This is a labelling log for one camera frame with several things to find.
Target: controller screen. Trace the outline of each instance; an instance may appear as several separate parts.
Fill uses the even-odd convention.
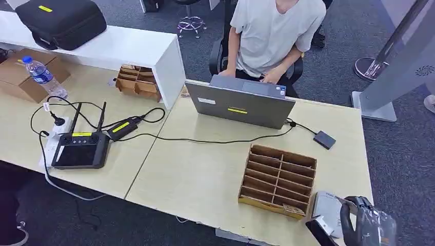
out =
[[[65,146],[55,167],[92,166],[96,145]]]

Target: shoe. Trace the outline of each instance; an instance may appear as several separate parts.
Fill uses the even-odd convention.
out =
[[[435,95],[429,95],[424,99],[424,106],[435,114]]]
[[[18,228],[17,229],[17,235],[15,238],[11,239],[11,242],[8,242],[7,244],[0,244],[0,246],[22,246],[24,245],[27,240],[29,239],[29,234],[23,230]]]

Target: black case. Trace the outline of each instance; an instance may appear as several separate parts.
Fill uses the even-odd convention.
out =
[[[74,50],[106,30],[98,6],[91,0],[30,0],[15,12],[47,49]]]

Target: person's hand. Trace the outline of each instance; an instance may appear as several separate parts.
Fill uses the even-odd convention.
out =
[[[280,67],[272,68],[266,73],[266,76],[264,76],[261,82],[276,85],[284,73],[285,71],[282,71]]]
[[[219,75],[235,77],[235,69],[225,69],[224,71],[220,72]]]

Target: gray laptop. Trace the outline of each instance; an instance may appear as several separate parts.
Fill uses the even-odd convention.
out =
[[[219,118],[281,129],[295,101],[285,87],[214,75],[211,83],[186,82],[196,110]]]

